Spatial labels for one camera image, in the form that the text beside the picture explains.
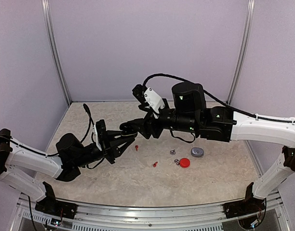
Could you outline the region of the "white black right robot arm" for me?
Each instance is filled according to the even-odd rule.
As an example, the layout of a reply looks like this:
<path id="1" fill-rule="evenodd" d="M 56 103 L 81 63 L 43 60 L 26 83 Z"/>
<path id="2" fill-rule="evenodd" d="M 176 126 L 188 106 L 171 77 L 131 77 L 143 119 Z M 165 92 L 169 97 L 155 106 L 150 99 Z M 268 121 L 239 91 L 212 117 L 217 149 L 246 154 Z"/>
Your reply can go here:
<path id="1" fill-rule="evenodd" d="M 259 201 L 295 173 L 295 116 L 279 118 L 242 112 L 225 103 L 208 108 L 201 84 L 181 82 L 172 87 L 174 108 L 153 89 L 137 85 L 133 95 L 146 116 L 120 125 L 129 134 L 158 138 L 164 129 L 181 131 L 213 141 L 262 141 L 282 145 L 282 152 L 269 170 L 246 189 L 240 210 L 251 213 Z"/>

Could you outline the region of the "black earbud charging case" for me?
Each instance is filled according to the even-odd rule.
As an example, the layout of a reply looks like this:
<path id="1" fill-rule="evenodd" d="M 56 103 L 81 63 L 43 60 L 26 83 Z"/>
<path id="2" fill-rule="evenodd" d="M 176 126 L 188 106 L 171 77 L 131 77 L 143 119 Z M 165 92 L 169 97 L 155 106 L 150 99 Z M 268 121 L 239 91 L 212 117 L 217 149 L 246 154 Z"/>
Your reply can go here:
<path id="1" fill-rule="evenodd" d="M 123 123 L 120 125 L 121 136 L 122 137 L 136 137 L 138 132 L 129 123 Z"/>

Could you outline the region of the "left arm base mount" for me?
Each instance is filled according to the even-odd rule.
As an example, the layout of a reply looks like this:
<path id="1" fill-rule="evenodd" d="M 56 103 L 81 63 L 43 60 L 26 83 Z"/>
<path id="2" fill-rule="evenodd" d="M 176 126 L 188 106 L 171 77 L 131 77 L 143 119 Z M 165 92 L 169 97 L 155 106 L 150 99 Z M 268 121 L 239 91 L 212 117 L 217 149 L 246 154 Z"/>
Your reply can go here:
<path id="1" fill-rule="evenodd" d="M 75 203 L 57 200 L 51 185 L 46 182 L 43 182 L 43 185 L 46 190 L 45 197 L 39 202 L 36 202 L 35 210 L 60 218 L 73 219 L 78 206 Z"/>

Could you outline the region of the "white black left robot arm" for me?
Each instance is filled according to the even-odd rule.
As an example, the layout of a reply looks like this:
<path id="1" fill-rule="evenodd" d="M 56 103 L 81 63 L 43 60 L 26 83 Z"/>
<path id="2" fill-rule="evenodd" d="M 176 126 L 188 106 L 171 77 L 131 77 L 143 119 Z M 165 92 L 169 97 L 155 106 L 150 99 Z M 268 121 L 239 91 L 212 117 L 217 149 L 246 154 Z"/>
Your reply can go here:
<path id="1" fill-rule="evenodd" d="M 19 142 L 4 128 L 0 130 L 0 181 L 36 202 L 41 201 L 43 208 L 56 214 L 61 204 L 49 195 L 50 185 L 37 182 L 21 168 L 70 182 L 80 175 L 80 168 L 93 162 L 107 160 L 114 164 L 136 136 L 122 131 L 101 131 L 96 133 L 94 142 L 84 146 L 72 133 L 67 133 L 56 144 L 57 153 L 48 154 Z"/>

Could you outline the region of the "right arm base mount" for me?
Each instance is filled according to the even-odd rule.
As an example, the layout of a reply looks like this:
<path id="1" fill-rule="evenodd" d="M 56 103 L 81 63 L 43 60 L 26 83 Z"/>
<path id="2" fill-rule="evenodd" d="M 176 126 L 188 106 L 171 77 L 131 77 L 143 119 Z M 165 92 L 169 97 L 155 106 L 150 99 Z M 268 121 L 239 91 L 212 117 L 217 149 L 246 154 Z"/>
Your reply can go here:
<path id="1" fill-rule="evenodd" d="M 254 197 L 253 185 L 252 182 L 247 186 L 244 199 L 223 204 L 226 218 L 238 218 L 239 226 L 247 231 L 254 230 L 262 223 L 267 208 L 266 198 Z"/>

